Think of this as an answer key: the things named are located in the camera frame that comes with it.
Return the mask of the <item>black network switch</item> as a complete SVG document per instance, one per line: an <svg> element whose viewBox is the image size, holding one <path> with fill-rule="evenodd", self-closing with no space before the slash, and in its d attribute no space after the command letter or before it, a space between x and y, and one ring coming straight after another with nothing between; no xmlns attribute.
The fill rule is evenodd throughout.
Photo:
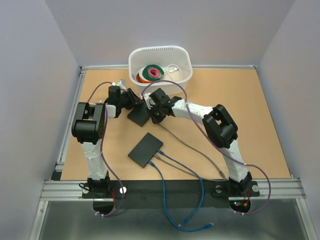
<svg viewBox="0 0 320 240"><path fill-rule="evenodd" d="M128 157L141 168L145 168L163 144L161 140L148 132L131 150Z"/></svg>
<svg viewBox="0 0 320 240"><path fill-rule="evenodd" d="M127 115L127 118L138 126L143 127L150 119L150 115L147 112L147 104L143 102L135 106Z"/></svg>

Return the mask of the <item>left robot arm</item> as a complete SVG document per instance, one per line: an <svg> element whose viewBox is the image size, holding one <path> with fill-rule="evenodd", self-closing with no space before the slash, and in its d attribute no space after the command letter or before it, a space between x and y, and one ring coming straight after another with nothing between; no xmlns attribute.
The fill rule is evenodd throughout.
<svg viewBox="0 0 320 240"><path fill-rule="evenodd" d="M112 85L108 88L108 98L103 102L79 102L74 114L71 134L84 151L88 164L87 183L80 187L100 197L111 193L108 167L103 158L103 137L108 118L118 118L122 109L132 110L143 104L131 88Z"/></svg>

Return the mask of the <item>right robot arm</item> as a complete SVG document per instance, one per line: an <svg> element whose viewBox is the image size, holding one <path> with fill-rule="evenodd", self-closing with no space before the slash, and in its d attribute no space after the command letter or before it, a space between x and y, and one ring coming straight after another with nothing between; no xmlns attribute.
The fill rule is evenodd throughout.
<svg viewBox="0 0 320 240"><path fill-rule="evenodd" d="M144 93L142 97L153 123L161 123L167 116L193 121L207 140L223 155L231 192L242 195L248 190L252 175L240 153L238 126L223 105L202 106L188 102L186 98L171 98L161 88L152 93Z"/></svg>

